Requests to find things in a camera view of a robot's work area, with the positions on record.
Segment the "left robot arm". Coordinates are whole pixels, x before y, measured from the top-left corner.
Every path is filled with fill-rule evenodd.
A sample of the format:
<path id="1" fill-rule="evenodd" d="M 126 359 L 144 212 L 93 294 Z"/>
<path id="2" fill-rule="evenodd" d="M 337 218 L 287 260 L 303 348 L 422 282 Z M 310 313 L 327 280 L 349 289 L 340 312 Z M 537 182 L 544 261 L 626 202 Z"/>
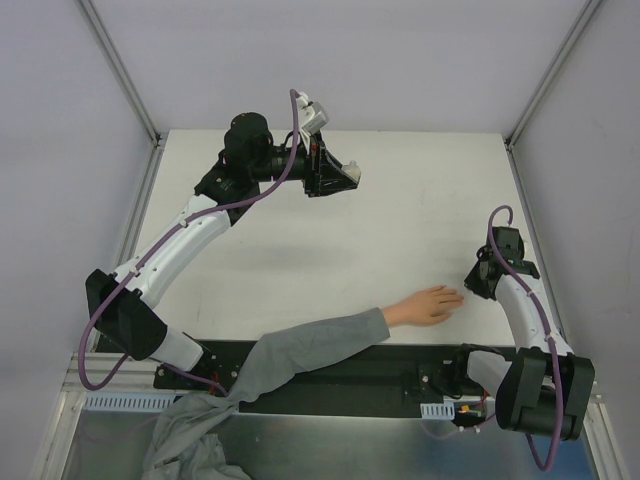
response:
<path id="1" fill-rule="evenodd" d="M 224 135 L 218 160 L 195 186 L 173 223 L 144 250 L 112 273 L 95 270 L 86 280 L 95 328 L 135 360 L 151 358 L 176 367 L 188 388 L 204 387 L 211 365 L 195 340 L 168 326 L 155 313 L 181 271 L 214 239 L 235 225 L 260 197 L 263 182 L 301 182 L 310 198 L 355 189 L 356 163 L 339 162 L 321 129 L 328 122 L 320 105 L 298 113 L 298 128 L 277 145 L 265 117 L 236 116 Z"/>

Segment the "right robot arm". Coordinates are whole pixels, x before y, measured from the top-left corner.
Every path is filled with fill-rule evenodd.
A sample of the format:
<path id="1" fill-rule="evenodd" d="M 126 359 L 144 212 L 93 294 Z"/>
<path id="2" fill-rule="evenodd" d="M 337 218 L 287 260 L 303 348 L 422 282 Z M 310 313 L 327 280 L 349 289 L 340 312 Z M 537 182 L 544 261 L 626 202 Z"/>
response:
<path id="1" fill-rule="evenodd" d="M 551 437 L 556 425 L 555 384 L 560 383 L 560 439 L 577 439 L 595 368 L 590 359 L 576 355 L 560 334 L 543 298 L 538 269 L 525 258 L 524 241 L 517 229 L 490 230 L 464 285 L 501 306 L 516 354 L 508 360 L 490 348 L 471 347 L 467 360 L 450 369 L 452 387 L 466 395 L 481 387 L 491 393 L 502 429 Z"/>

